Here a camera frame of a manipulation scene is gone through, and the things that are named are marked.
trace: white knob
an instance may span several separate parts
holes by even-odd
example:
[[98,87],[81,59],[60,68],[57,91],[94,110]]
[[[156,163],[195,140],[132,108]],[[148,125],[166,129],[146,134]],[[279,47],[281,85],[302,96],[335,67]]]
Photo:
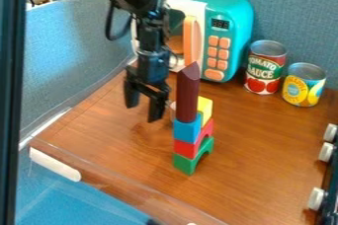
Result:
[[325,191],[323,189],[315,187],[312,190],[312,193],[307,203],[307,207],[314,211],[318,211],[318,209],[321,206],[321,203],[324,200],[324,195],[325,195]]
[[328,142],[332,142],[334,137],[336,136],[337,133],[337,125],[329,123],[326,127],[325,133],[324,133],[324,140]]
[[334,150],[334,145],[332,143],[325,142],[323,147],[321,147],[318,159],[323,162],[329,162],[332,153]]

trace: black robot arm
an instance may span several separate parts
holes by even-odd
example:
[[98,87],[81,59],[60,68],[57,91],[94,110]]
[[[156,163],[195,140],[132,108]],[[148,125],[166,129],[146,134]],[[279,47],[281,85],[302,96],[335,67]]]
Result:
[[[170,50],[165,45],[169,37],[169,7],[166,0],[111,0],[111,10],[106,25],[108,39],[119,38],[129,28],[131,17],[136,19],[139,41],[137,67],[128,66],[125,78],[125,101],[128,108],[138,105],[139,93],[149,97],[148,121],[163,116],[170,88],[165,80],[169,75]],[[130,12],[125,28],[111,36],[114,8]]]

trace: turquoise toy microwave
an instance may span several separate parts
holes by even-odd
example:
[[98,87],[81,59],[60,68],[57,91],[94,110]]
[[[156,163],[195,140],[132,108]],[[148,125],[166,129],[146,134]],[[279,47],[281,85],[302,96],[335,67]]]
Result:
[[173,71],[198,61],[203,79],[226,82],[241,64],[251,39],[254,12],[247,0],[167,0],[186,18],[168,45],[179,55]]

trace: wooden table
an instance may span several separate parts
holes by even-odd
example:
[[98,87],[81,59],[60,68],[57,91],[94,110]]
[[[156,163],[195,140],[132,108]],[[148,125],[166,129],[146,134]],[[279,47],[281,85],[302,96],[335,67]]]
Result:
[[[124,76],[78,105],[32,146],[79,169],[85,182],[136,206],[129,197],[132,189],[126,193],[123,184],[108,184],[112,177],[108,172],[180,199],[231,225],[314,223],[315,213],[306,209],[306,203],[312,188],[322,183],[325,164],[316,159],[327,123],[338,122],[338,92],[327,89],[319,105],[306,109],[286,103],[280,94],[246,92],[242,77],[225,84],[203,81],[201,95],[214,102],[215,147],[188,177],[172,166],[169,113],[147,123],[145,97],[139,107],[127,110]],[[168,79],[172,98],[175,77],[170,74]],[[95,172],[93,165],[102,170]],[[165,216],[158,212],[151,214]]]

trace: block tower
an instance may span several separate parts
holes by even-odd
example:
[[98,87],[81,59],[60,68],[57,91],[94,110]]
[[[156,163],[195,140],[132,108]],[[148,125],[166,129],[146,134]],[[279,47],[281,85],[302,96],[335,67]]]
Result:
[[212,100],[199,96],[200,67],[197,62],[177,74],[174,120],[174,167],[187,175],[195,172],[205,153],[213,150]]

